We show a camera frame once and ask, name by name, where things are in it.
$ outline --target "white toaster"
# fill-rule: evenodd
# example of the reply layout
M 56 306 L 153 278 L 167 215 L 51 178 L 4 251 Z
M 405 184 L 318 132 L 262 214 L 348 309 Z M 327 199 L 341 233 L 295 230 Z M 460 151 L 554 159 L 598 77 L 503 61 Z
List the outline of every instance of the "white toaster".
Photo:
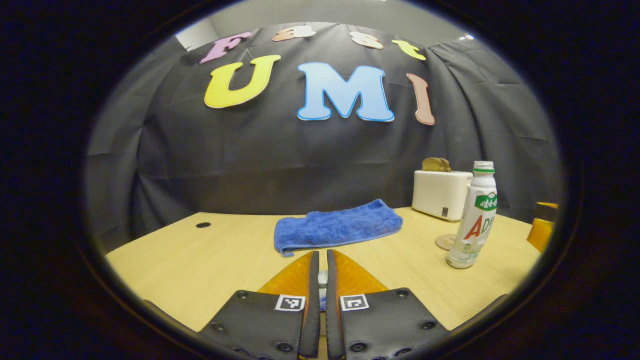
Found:
M 459 221 L 473 178 L 471 172 L 416 171 L 412 207 L 444 220 Z

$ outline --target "foam letter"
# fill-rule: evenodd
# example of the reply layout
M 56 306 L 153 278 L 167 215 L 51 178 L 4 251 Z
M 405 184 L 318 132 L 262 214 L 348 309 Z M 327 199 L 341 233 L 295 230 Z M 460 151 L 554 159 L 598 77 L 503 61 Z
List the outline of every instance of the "foam letter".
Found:
M 220 59 L 227 54 L 225 50 L 233 50 L 233 48 L 240 44 L 240 41 L 242 41 L 242 39 L 248 38 L 250 36 L 251 33 L 241 33 L 232 37 L 216 40 L 216 42 L 213 43 L 213 47 L 209 51 L 209 54 L 204 59 L 200 60 L 200 63 L 204 64 L 211 60 Z
M 402 51 L 404 51 L 405 54 L 411 56 L 412 58 L 416 58 L 416 59 L 422 60 L 422 61 L 427 60 L 427 58 L 425 58 L 423 55 L 420 55 L 418 53 L 418 51 L 420 51 L 420 49 L 418 49 L 417 47 L 409 44 L 408 42 L 402 41 L 402 40 L 392 40 L 391 42 L 394 43 L 394 44 L 397 44 L 400 47 L 400 49 Z
M 358 45 L 362 45 L 362 46 L 366 46 L 366 47 L 370 47 L 371 49 L 384 49 L 384 45 L 382 45 L 380 43 L 380 41 L 371 36 L 371 35 L 367 35 L 367 34 L 363 34 L 363 33 L 357 33 L 357 32 L 352 32 L 351 33 L 351 39 L 353 40 L 354 43 L 358 44 Z
M 324 105 L 324 93 L 338 110 L 341 117 L 348 118 L 358 99 L 362 105 L 358 117 L 366 121 L 393 121 L 395 115 L 387 105 L 382 77 L 385 72 L 370 66 L 359 66 L 349 81 L 345 81 L 327 63 L 304 63 L 298 70 L 307 76 L 305 106 L 298 111 L 301 120 L 326 120 L 331 109 Z
M 316 34 L 311 26 L 294 26 L 293 28 L 278 31 L 273 41 L 291 40 L 293 38 L 308 38 Z
M 434 126 L 436 119 L 431 113 L 431 103 L 429 102 L 429 94 L 427 93 L 429 85 L 424 79 L 417 75 L 407 74 L 406 77 L 413 83 L 415 100 L 418 102 L 418 111 L 415 112 L 415 118 L 422 124 Z
M 229 90 L 229 84 L 242 63 L 217 68 L 211 73 L 212 79 L 204 95 L 205 104 L 210 108 L 222 109 L 242 104 L 260 95 L 269 84 L 273 63 L 280 59 L 280 55 L 269 55 L 251 61 L 255 65 L 253 77 L 249 85 L 240 90 Z

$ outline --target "bottle label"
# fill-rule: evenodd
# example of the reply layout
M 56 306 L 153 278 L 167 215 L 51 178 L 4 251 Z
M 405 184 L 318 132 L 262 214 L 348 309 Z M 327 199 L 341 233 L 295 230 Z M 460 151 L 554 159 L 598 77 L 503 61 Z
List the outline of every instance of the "bottle label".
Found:
M 498 195 L 494 192 L 471 191 L 471 208 L 465 210 L 458 229 L 456 243 L 450 256 L 458 263 L 474 263 L 489 237 L 498 207 Z
M 483 211 L 491 211 L 498 208 L 498 195 L 490 193 L 489 195 L 480 195 L 476 197 L 476 207 Z

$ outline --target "yellow letter u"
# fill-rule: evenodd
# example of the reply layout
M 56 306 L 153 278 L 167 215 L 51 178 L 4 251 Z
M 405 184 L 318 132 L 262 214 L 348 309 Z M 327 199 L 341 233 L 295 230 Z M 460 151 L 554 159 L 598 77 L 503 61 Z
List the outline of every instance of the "yellow letter u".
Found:
M 255 69 L 251 82 L 240 90 L 229 90 L 229 84 L 236 70 L 242 67 L 242 63 L 217 68 L 211 73 L 212 78 L 204 94 L 204 103 L 210 108 L 222 109 L 240 105 L 260 95 L 269 84 L 274 62 L 281 58 L 280 55 L 269 55 L 253 59 L 251 63 L 255 65 Z

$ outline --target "gray wall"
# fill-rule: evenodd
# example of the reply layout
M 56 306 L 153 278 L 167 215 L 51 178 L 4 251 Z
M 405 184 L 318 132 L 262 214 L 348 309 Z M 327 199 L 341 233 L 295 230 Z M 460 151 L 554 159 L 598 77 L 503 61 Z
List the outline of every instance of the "gray wall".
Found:
M 402 0 L 247 0 L 202 19 L 177 38 L 191 51 L 247 30 L 306 21 L 377 29 L 426 47 L 467 34 L 443 17 Z

